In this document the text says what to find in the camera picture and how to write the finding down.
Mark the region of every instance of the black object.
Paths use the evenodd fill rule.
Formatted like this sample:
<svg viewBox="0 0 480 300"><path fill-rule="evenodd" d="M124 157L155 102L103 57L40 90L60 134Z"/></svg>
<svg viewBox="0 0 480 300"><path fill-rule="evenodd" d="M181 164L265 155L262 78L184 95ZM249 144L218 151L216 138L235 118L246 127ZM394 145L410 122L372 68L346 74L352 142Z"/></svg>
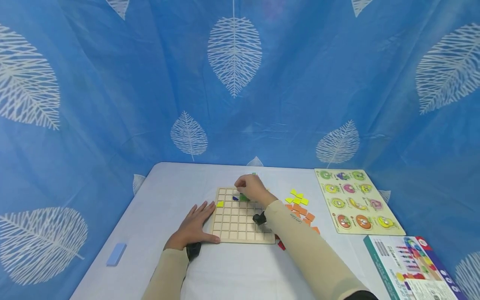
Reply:
<svg viewBox="0 0 480 300"><path fill-rule="evenodd" d="M265 223L267 221L267 217L265 217L265 212L262 212L261 215L259 214L255 214L253 216L253 221L255 222L255 224L257 225L261 225L263 223Z"/></svg>
<svg viewBox="0 0 480 300"><path fill-rule="evenodd" d="M195 257L200 254L200 249L202 248L202 243L193 243L187 245L187 257L189 261L192 261Z"/></svg>

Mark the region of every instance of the right hand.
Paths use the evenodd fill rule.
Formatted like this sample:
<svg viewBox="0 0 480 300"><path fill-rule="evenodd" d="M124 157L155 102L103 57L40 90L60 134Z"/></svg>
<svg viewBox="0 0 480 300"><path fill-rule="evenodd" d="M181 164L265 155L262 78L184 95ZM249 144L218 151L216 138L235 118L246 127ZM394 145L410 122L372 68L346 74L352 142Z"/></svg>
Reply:
<svg viewBox="0 0 480 300"><path fill-rule="evenodd" d="M257 175L248 174L240 176L235 182L235 187L239 192L247 196L248 199L257 201L264 208L277 200L267 189L264 184L258 178Z"/></svg>

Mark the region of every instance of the wooden puzzle board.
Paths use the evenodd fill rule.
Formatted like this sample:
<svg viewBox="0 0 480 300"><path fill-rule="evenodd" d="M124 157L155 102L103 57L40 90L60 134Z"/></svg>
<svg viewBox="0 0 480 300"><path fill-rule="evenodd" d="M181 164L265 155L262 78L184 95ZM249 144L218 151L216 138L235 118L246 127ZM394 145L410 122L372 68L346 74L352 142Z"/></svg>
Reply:
<svg viewBox="0 0 480 300"><path fill-rule="evenodd" d="M220 237L222 243L275 244L275 234L268 224L256 225L253 215L263 209L256 201L234 201L240 199L235 187L218 188L216 209L212 214L210 233Z"/></svg>
<svg viewBox="0 0 480 300"><path fill-rule="evenodd" d="M364 170L315 169L315 174L338 233L405 235Z"/></svg>

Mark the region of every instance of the wooden grid board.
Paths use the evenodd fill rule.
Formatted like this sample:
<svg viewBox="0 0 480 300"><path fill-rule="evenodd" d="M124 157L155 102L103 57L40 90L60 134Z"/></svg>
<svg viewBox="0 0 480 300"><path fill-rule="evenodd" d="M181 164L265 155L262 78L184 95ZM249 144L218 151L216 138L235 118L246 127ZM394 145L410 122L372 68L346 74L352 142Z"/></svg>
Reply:
<svg viewBox="0 0 480 300"><path fill-rule="evenodd" d="M212 214L210 233L220 237L222 243L275 244L275 234L268 224L258 226L253 221L255 214L263 209L256 201L234 201L240 199L235 187L218 188L215 203L223 201Z"/></svg>

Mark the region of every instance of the left hand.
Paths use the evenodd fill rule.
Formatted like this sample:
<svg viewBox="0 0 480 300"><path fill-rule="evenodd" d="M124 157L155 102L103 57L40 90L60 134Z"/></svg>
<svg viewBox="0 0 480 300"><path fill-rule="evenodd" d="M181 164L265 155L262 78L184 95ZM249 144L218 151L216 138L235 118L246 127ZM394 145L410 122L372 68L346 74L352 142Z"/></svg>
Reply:
<svg viewBox="0 0 480 300"><path fill-rule="evenodd" d="M213 211L215 211L215 202L212 202L207 206L207 201L205 201L198 208L195 204L183 220L179 230L168 239L163 250L183 250L188 244L202 241L214 244L220 243L219 237L203 231L204 223L208 217L211 216Z"/></svg>

